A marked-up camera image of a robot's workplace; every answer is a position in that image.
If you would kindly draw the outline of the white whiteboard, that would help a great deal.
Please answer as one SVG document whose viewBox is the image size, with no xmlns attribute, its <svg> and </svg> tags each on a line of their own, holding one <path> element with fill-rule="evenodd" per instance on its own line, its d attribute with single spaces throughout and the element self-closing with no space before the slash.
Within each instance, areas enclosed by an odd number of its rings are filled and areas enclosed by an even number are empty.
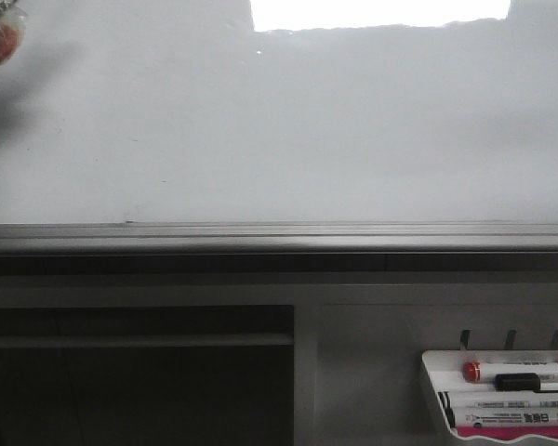
<svg viewBox="0 0 558 446">
<path fill-rule="evenodd" d="M 558 223 L 558 1 L 25 1 L 0 224 Z"/>
</svg>

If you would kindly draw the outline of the black tray hook left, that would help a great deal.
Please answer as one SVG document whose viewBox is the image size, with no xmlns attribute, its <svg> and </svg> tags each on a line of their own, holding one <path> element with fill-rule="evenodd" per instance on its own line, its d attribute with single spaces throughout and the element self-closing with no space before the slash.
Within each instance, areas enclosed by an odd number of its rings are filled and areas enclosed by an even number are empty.
<svg viewBox="0 0 558 446">
<path fill-rule="evenodd" d="M 459 336 L 459 350 L 467 351 L 469 349 L 469 342 L 471 338 L 471 330 L 462 330 Z"/>
</svg>

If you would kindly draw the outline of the black tray hook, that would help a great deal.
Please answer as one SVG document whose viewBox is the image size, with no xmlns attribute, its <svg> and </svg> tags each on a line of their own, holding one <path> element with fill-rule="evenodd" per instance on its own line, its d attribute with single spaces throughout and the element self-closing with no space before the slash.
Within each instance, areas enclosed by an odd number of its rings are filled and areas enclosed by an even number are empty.
<svg viewBox="0 0 558 446">
<path fill-rule="evenodd" d="M 469 342 L 471 338 L 471 330 L 462 330 L 459 336 L 459 350 L 467 351 L 469 349 Z"/>
<path fill-rule="evenodd" d="M 558 330 L 555 330 L 552 334 L 550 350 L 558 350 Z"/>
<path fill-rule="evenodd" d="M 510 329 L 506 333 L 506 337 L 505 337 L 504 344 L 503 344 L 503 349 L 504 350 L 513 350 L 514 349 L 514 343 L 515 343 L 516 335 L 517 335 L 517 331 L 515 329 Z"/>
</svg>

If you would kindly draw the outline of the white marker tray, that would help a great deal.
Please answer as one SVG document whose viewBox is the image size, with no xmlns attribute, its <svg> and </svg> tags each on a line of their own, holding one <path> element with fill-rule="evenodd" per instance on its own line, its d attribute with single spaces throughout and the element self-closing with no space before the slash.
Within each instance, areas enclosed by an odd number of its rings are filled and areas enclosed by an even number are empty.
<svg viewBox="0 0 558 446">
<path fill-rule="evenodd" d="M 421 385 L 443 445 L 558 445 L 558 427 L 451 427 L 439 392 L 498 391 L 493 382 L 470 383 L 465 362 L 558 362 L 558 350 L 428 350 L 422 355 Z M 543 389 L 558 390 L 558 387 Z"/>
</svg>

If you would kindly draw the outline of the red capped white marker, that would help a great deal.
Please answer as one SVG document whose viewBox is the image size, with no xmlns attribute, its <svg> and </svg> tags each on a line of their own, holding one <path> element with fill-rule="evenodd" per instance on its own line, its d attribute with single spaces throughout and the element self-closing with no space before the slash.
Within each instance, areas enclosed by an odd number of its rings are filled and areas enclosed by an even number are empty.
<svg viewBox="0 0 558 446">
<path fill-rule="evenodd" d="M 500 374 L 535 374 L 542 382 L 558 383 L 558 362 L 465 362 L 461 367 L 470 383 L 493 382 Z"/>
</svg>

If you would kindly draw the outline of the white marker black end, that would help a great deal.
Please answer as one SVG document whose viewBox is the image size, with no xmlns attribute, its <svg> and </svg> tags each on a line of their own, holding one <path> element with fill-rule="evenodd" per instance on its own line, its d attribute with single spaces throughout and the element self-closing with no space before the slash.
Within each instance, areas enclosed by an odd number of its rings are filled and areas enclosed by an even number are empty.
<svg viewBox="0 0 558 446">
<path fill-rule="evenodd" d="M 558 408 L 558 390 L 439 392 L 447 409 L 524 409 Z"/>
</svg>

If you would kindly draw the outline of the black tray hook middle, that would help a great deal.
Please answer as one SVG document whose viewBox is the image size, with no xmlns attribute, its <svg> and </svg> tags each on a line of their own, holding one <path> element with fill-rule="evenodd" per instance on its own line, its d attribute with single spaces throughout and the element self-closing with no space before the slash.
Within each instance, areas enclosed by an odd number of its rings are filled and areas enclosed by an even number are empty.
<svg viewBox="0 0 558 446">
<path fill-rule="evenodd" d="M 514 343 L 515 343 L 516 335 L 517 335 L 517 331 L 515 329 L 510 329 L 506 333 L 506 337 L 505 337 L 504 344 L 503 344 L 503 349 L 504 350 L 513 350 L 514 349 Z"/>
</svg>

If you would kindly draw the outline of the white labelled marker front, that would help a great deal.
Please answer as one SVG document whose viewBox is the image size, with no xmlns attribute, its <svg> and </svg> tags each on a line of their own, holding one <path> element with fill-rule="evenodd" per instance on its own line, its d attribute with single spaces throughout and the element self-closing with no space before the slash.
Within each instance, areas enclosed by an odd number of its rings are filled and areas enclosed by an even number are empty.
<svg viewBox="0 0 558 446">
<path fill-rule="evenodd" d="M 558 427 L 558 408 L 495 410 L 479 408 L 445 409 L 451 427 Z"/>
</svg>

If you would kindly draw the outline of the black capped marker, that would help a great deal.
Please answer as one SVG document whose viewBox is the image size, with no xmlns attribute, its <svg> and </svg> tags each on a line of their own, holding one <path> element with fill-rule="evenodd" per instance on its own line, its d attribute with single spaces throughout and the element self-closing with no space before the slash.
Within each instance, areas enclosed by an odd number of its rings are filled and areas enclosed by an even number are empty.
<svg viewBox="0 0 558 446">
<path fill-rule="evenodd" d="M 539 391 L 558 387 L 558 374 L 497 374 L 494 377 L 494 386 L 498 391 Z"/>
</svg>

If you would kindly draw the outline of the black tray hook right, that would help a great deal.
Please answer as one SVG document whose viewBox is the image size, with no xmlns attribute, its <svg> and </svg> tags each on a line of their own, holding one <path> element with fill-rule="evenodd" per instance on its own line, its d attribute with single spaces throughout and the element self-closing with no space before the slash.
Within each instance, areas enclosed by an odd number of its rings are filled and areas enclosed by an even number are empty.
<svg viewBox="0 0 558 446">
<path fill-rule="evenodd" d="M 555 330 L 552 334 L 550 350 L 558 350 L 558 330 Z"/>
</svg>

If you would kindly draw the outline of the grey whiteboard bottom rail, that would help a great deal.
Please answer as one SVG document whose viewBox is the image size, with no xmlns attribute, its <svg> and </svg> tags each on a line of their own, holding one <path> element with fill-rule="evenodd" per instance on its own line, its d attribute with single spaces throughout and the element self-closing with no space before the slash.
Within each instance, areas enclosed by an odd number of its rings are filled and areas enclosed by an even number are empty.
<svg viewBox="0 0 558 446">
<path fill-rule="evenodd" d="M 0 224 L 0 269 L 558 272 L 558 224 Z"/>
</svg>

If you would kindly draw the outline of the grey stand frame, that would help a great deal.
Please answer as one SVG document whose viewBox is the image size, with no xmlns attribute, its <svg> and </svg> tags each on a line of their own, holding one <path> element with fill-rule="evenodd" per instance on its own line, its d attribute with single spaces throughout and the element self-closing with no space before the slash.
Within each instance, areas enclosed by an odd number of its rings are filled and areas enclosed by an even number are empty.
<svg viewBox="0 0 558 446">
<path fill-rule="evenodd" d="M 558 272 L 0 277 L 0 445 L 443 445 L 465 329 L 550 350 Z"/>
</svg>

